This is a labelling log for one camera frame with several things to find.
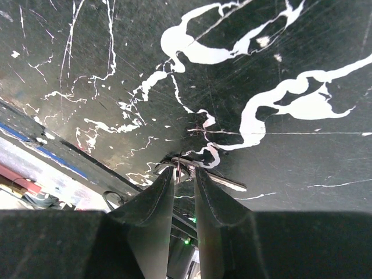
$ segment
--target black cable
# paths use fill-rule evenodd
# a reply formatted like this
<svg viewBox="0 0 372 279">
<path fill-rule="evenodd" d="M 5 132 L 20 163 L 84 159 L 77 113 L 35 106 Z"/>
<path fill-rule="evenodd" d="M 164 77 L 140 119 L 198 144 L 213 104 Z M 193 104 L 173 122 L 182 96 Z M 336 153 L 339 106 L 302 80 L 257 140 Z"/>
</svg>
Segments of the black cable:
<svg viewBox="0 0 372 279">
<path fill-rule="evenodd" d="M 102 197 L 103 199 L 105 200 L 107 206 L 109 207 L 110 210 L 115 210 L 115 208 L 108 202 L 107 200 L 107 195 L 108 194 L 115 194 L 119 197 L 119 205 L 122 206 L 125 204 L 126 200 L 124 199 L 124 197 L 122 197 L 121 195 L 119 195 L 117 192 L 113 192 L 113 191 L 105 191 L 103 194 L 102 194 Z"/>
</svg>

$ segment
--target blue stripe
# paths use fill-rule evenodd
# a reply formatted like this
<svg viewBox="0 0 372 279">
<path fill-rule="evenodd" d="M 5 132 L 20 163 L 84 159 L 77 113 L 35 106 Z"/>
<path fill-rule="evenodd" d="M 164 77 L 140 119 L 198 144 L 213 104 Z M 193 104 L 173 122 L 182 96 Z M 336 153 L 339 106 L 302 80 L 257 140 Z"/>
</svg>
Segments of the blue stripe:
<svg viewBox="0 0 372 279">
<path fill-rule="evenodd" d="M 16 132 L 15 130 L 9 128 L 8 126 L 0 123 L 0 128 L 4 129 L 5 131 L 7 131 L 9 134 L 12 134 L 13 136 L 15 136 L 16 138 L 18 138 L 19 140 L 21 141 L 29 141 L 29 139 L 23 135 L 21 135 L 20 133 Z M 69 169 L 71 169 L 72 171 L 75 171 L 76 173 L 78 173 L 79 175 L 81 175 L 82 177 L 88 179 L 87 175 L 85 173 L 83 173 L 80 169 L 70 165 L 69 163 L 67 163 L 65 160 L 57 157 L 56 155 L 54 155 L 52 152 L 46 150 L 44 147 L 38 147 L 37 148 L 39 151 L 41 151 L 42 153 L 46 154 L 47 156 L 49 156 L 50 158 L 52 158 L 53 160 L 56 160 L 58 163 L 68 167 Z"/>
</svg>

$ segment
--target red object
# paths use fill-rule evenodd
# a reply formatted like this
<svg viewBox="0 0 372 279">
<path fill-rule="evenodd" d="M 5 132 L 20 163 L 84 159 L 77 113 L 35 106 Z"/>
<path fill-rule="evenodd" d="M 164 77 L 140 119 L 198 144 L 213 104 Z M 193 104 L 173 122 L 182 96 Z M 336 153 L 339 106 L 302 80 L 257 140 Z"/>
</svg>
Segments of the red object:
<svg viewBox="0 0 372 279">
<path fill-rule="evenodd" d="M 15 184 L 18 184 L 21 187 L 26 188 L 28 192 L 32 194 L 38 194 L 41 191 L 41 187 L 31 181 L 27 181 L 26 180 L 27 177 L 23 177 L 15 173 L 9 168 L 3 166 L 2 164 L 0 164 L 0 174 L 9 180 L 12 180 Z"/>
</svg>

